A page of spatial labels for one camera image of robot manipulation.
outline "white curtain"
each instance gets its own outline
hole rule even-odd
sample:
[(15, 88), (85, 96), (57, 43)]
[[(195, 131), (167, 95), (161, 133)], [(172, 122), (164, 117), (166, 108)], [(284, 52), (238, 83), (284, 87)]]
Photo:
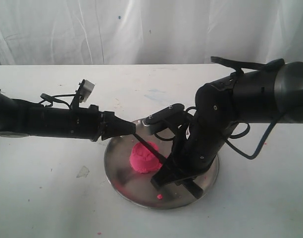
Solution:
[(1, 64), (303, 61), (303, 0), (0, 0)]

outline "table surface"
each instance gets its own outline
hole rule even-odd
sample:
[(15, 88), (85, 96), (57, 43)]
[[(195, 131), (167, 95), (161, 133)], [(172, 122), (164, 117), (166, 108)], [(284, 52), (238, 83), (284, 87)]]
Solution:
[[(0, 88), (38, 102), (96, 84), (84, 104), (135, 120), (173, 103), (194, 104), (204, 83), (232, 70), (194, 65), (0, 66)], [(251, 154), (266, 129), (253, 124), (234, 143)], [(149, 210), (106, 179), (108, 141), (0, 137), (0, 238), (303, 237), (303, 124), (277, 125), (253, 161), (225, 145), (217, 182), (187, 207)], [(86, 167), (89, 174), (77, 178)]]

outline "metal plate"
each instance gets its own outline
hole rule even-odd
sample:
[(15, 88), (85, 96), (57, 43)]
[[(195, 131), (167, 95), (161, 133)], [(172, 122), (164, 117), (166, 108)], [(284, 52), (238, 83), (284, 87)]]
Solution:
[[(142, 120), (134, 121), (136, 133), (146, 141), (152, 141), (159, 147), (159, 152), (167, 157), (170, 154), (172, 142), (165, 142), (153, 135), (148, 135), (148, 129), (143, 125)], [(163, 138), (173, 136), (169, 129), (159, 133)], [(132, 135), (114, 137), (110, 140), (104, 156), (104, 166), (107, 178), (113, 188), (127, 200), (147, 208), (171, 209), (186, 206), (197, 201), (182, 185), (168, 184), (157, 191), (150, 180), (156, 172), (141, 174), (134, 171), (130, 165), (129, 158), (133, 146), (138, 140)], [(194, 181), (206, 195), (213, 186), (219, 171), (219, 159), (216, 157), (211, 168)]]

